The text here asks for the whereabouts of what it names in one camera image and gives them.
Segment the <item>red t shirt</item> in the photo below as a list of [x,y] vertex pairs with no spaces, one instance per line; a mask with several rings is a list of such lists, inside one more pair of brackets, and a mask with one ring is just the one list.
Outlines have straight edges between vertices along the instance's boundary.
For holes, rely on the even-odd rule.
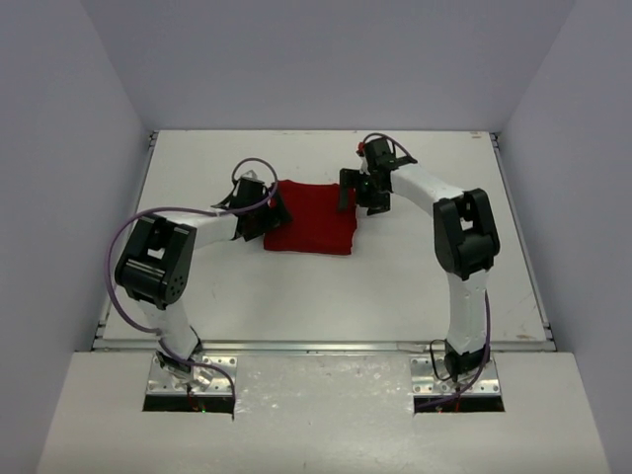
[[271,252],[299,252],[348,256],[357,229],[356,194],[343,192],[347,206],[339,210],[338,184],[313,185],[283,180],[280,197],[292,221],[268,232],[264,249]]

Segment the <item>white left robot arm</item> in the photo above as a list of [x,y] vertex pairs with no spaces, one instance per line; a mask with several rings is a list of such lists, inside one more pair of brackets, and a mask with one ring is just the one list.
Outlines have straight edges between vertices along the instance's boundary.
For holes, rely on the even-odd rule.
[[215,243],[250,241],[292,221],[280,183],[267,187],[249,176],[206,209],[161,207],[135,222],[115,266],[115,282],[144,313],[144,331],[157,338],[163,366],[187,373],[198,364],[201,341],[182,298],[194,252]]

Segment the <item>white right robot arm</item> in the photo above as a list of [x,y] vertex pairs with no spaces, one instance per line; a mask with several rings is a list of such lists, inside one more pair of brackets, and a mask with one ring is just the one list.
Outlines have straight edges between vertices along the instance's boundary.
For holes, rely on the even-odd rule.
[[353,204],[369,215],[390,209],[391,198],[405,198],[427,213],[434,230],[434,254],[445,271],[449,325],[443,340],[447,376],[461,376],[489,361],[491,316],[487,281],[501,250],[488,194],[463,190],[427,171],[397,140],[373,132],[357,146],[359,169],[339,173],[338,210]]

